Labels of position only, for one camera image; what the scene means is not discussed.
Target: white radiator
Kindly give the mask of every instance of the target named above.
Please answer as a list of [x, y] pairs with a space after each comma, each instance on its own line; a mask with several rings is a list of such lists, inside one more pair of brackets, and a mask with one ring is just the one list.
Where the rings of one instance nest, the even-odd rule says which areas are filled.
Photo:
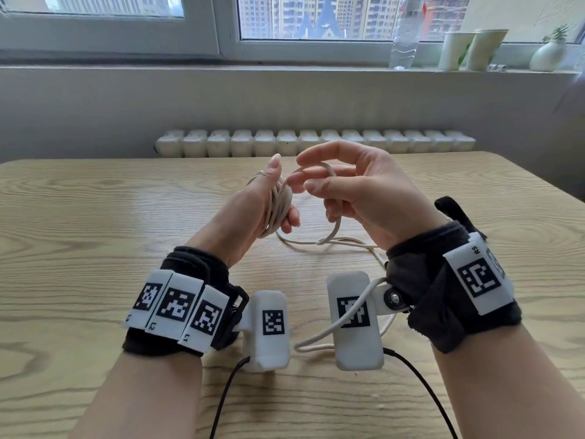
[[273, 131], [262, 129], [253, 133], [241, 129], [233, 134], [225, 129], [208, 133], [194, 129], [185, 135], [183, 130], [170, 130], [155, 144], [160, 157], [269, 157], [277, 152], [281, 155], [297, 155], [308, 147], [325, 141], [343, 138], [362, 145], [374, 146], [391, 154], [471, 151], [475, 139], [456, 130], [406, 130], [393, 129], [382, 132], [366, 129], [360, 133], [345, 129], [341, 135], [333, 129], [320, 133], [302, 130], [298, 135], [291, 130]]

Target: round white vase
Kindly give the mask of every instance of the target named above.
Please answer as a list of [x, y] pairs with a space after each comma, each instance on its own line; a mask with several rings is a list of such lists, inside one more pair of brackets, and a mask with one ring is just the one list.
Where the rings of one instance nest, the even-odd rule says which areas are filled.
[[530, 70], [551, 73], [565, 58], [566, 52], [565, 40], [550, 41], [534, 53], [530, 59]]

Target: green plant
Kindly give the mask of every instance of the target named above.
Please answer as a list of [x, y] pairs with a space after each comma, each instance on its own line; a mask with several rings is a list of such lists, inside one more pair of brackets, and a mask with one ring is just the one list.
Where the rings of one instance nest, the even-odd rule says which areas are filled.
[[555, 28], [555, 30], [552, 31], [552, 34], [545, 36], [542, 39], [542, 41], [544, 43], [548, 43], [551, 40], [552, 41], [563, 41], [563, 40], [566, 40], [568, 33], [569, 33], [569, 25], [564, 24], [562, 26]]

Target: cord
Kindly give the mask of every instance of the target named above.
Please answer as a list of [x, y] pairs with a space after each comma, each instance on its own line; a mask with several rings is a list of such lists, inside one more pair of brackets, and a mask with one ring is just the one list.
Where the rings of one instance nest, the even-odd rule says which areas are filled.
[[451, 436], [454, 439], [457, 439], [457, 432], [455, 431], [455, 428], [453, 427], [453, 424], [451, 423], [451, 420], [449, 419], [447, 412], [445, 411], [445, 409], [441, 405], [441, 401], [439, 400], [439, 398], [437, 398], [435, 392], [432, 390], [431, 386], [428, 384], [428, 382], [425, 380], [425, 378], [422, 377], [422, 375], [418, 372], [418, 370], [416, 368], [414, 368], [414, 365], [412, 363], [410, 363], [409, 361], [407, 361], [405, 359], [405, 357], [401, 356], [400, 354], [398, 354], [397, 352], [395, 352], [393, 349], [390, 349], [390, 348], [383, 348], [383, 350], [384, 350], [384, 354], [386, 354], [388, 356], [395, 357], [398, 360], [400, 360], [401, 362], [403, 362], [403, 364], [405, 364], [410, 369], [410, 371], [412, 371], [415, 374], [415, 376], [418, 377], [418, 380], [420, 380], [420, 382], [425, 386], [425, 388], [427, 389], [427, 391], [429, 392], [429, 394], [431, 395], [431, 397], [435, 401], [437, 408], [441, 412], [441, 415], [443, 416], [443, 419], [445, 420], [445, 423], [447, 424], [447, 428], [449, 428], [449, 431], [451, 432]]
[[[303, 169], [310, 168], [312, 166], [321, 166], [322, 168], [325, 168], [327, 170], [330, 176], [332, 177], [336, 176], [335, 171], [333, 171], [333, 168], [329, 164], [324, 162], [318, 162], [314, 165], [301, 166], [300, 168], [293, 171], [293, 174], [302, 171]], [[262, 175], [262, 171], [258, 172], [258, 174], [252, 177], [248, 184], [250, 184], [256, 177], [260, 175]], [[378, 248], [376, 244], [367, 244], [364, 241], [357, 239], [355, 237], [349, 236], [336, 237], [339, 231], [339, 227], [341, 226], [341, 216], [337, 217], [337, 220], [335, 221], [335, 226], [333, 227], [331, 233], [328, 236], [319, 239], [316, 242], [298, 241], [285, 237], [278, 229], [280, 228], [282, 221], [284, 221], [287, 214], [289, 213], [289, 208], [291, 207], [293, 200], [292, 196], [293, 192], [290, 189], [290, 187], [286, 184], [286, 180], [283, 177], [280, 177], [280, 180], [278, 181], [276, 186], [272, 188], [270, 197], [268, 199], [268, 207], [266, 211], [266, 217], [264, 219], [264, 231], [262, 231], [262, 233], [260, 234], [260, 238], [264, 238], [266, 236], [276, 233], [280, 240], [288, 244], [314, 244], [317, 246], [323, 244], [340, 244], [344, 246], [364, 248], [369, 250], [374, 255], [376, 260], [380, 262], [380, 265], [382, 265], [382, 268], [384, 268], [385, 270], [384, 259], [376, 251], [376, 249]], [[329, 328], [319, 332], [318, 334], [311, 336], [308, 339], [304, 339], [300, 342], [297, 342], [294, 345], [294, 350], [299, 353], [307, 353], [311, 351], [320, 351], [324, 349], [334, 349], [333, 344], [319, 345], [313, 344], [327, 337], [333, 331], [337, 330], [341, 325], [347, 323], [348, 320], [351, 319], [356, 312], [358, 312], [358, 310], [361, 308], [361, 306], [366, 301], [371, 292], [374, 290], [374, 288], [376, 288], [379, 284], [384, 282], [385, 278], [375, 279], [371, 281], [368, 287], [366, 287], [366, 289], [363, 290], [360, 297], [354, 302], [352, 307], [349, 308], [349, 310], [342, 317], [340, 317], [340, 319], [337, 320], [337, 322], [330, 325]], [[388, 316], [388, 318], [384, 322], [384, 325], [382, 326], [382, 329], [380, 330], [380, 336], [383, 336], [388, 331], [390, 325], [392, 325], [392, 323], [394, 322], [394, 319], [396, 319], [395, 314], [391, 314], [390, 316]]]
[[217, 430], [217, 428], [218, 428], [219, 416], [221, 416], [221, 410], [223, 408], [223, 403], [225, 402], [225, 397], [228, 395], [229, 386], [231, 385], [234, 376], [249, 361], [250, 361], [250, 356], [243, 358], [241, 361], [239, 361], [236, 364], [235, 367], [233, 367], [232, 373], [228, 377], [228, 381], [225, 383], [225, 387], [223, 388], [223, 393], [221, 395], [221, 398], [219, 399], [218, 410], [215, 413], [214, 424], [211, 427], [211, 433], [209, 433], [209, 439], [214, 439], [214, 437], [215, 437], [215, 430]]

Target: black fabric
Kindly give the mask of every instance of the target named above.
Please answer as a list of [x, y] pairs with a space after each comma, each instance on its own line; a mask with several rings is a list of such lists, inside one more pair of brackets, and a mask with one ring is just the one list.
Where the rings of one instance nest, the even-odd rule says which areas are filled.
[[465, 214], [455, 199], [448, 195], [438, 198], [435, 200], [435, 208], [451, 219], [457, 220], [467, 229], [467, 232], [478, 232], [484, 241], [487, 240], [487, 236], [473, 225], [472, 221], [467, 217], [467, 214]]
[[[238, 290], [241, 290], [241, 288], [234, 287], [229, 283], [227, 265], [214, 255], [190, 246], [177, 246], [167, 255], [160, 268], [203, 280], [204, 285], [209, 284], [228, 296], [227, 308], [236, 302], [239, 295]], [[225, 311], [216, 336], [222, 334], [229, 325], [230, 317], [233, 317], [233, 314], [230, 311]], [[136, 328], [128, 329], [122, 349], [141, 356], [167, 356], [180, 351], [199, 357], [203, 355], [202, 352], [179, 345], [176, 340], [159, 337]]]
[[516, 301], [484, 316], [477, 313], [443, 254], [468, 243], [458, 222], [413, 237], [387, 252], [386, 279], [405, 302], [413, 305], [408, 326], [426, 336], [443, 353], [454, 350], [466, 335], [505, 325], [518, 325]]

